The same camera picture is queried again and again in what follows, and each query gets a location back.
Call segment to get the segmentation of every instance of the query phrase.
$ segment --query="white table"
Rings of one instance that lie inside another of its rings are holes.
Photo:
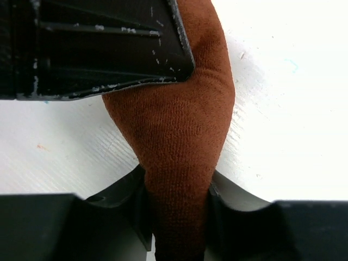
[[[348,200],[348,18],[339,0],[213,0],[237,89],[217,169],[265,200]],[[86,198],[137,165],[100,97],[0,102],[0,193]]]

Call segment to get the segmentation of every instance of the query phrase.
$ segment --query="paint flecks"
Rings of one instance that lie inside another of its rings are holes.
[[[121,31],[122,32],[125,32],[125,31],[127,31],[127,32],[129,32],[129,33],[133,33],[133,34],[136,34],[136,30],[133,28],[126,28],[126,27],[121,27]]]
[[[150,34],[159,36],[159,32],[158,31],[150,31]]]
[[[112,88],[116,88],[118,86],[120,86],[119,83],[117,83],[117,84],[109,84],[109,85],[107,85],[107,88],[112,89]]]
[[[178,31],[180,43],[183,44],[183,39],[182,39],[181,31],[180,31],[180,28],[179,28],[179,27],[177,28],[177,31]]]
[[[164,24],[162,24],[160,21],[156,20],[156,23],[158,23],[160,26],[164,27]]]
[[[245,56],[245,51],[243,51],[239,54],[239,60],[243,59],[244,56]]]
[[[39,149],[41,149],[41,150],[44,150],[44,151],[49,152],[49,149],[46,148],[45,146],[42,146],[41,144],[38,144],[36,148],[39,148]]]
[[[33,91],[33,93],[35,93],[35,94],[37,94],[37,92],[38,92],[38,88],[39,88],[39,78],[38,78],[38,76],[34,76],[34,91]]]
[[[291,63],[294,66],[293,73],[296,73],[296,71],[299,69],[299,66],[291,59],[285,59],[284,61]]]
[[[97,31],[104,31],[104,26],[101,26],[99,24],[96,24],[95,28]]]
[[[40,1],[39,0],[30,0],[33,9],[38,13],[39,12],[39,8],[40,8]]]

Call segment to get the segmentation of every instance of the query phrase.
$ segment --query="black plastic part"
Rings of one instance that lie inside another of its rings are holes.
[[[0,100],[13,100],[12,43],[9,0],[0,1]]]
[[[5,0],[0,18],[0,99],[77,100],[195,67],[176,0]]]
[[[138,166],[86,201],[0,196],[0,260],[145,261],[151,217],[144,175]],[[205,261],[347,260],[348,202],[269,204],[218,172],[209,192]]]
[[[1,261],[145,261],[151,250],[144,172],[97,195],[0,196]]]

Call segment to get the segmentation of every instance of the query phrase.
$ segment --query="white surface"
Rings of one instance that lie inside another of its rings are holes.
[[[237,103],[217,169],[275,199],[348,200],[341,1],[214,0]],[[137,165],[100,97],[0,102],[0,193],[86,198]]]

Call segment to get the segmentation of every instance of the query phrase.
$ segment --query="knit fabric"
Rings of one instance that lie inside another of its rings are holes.
[[[177,0],[196,61],[185,83],[103,96],[146,170],[157,261],[203,260],[207,195],[232,118],[235,89],[210,0]]]

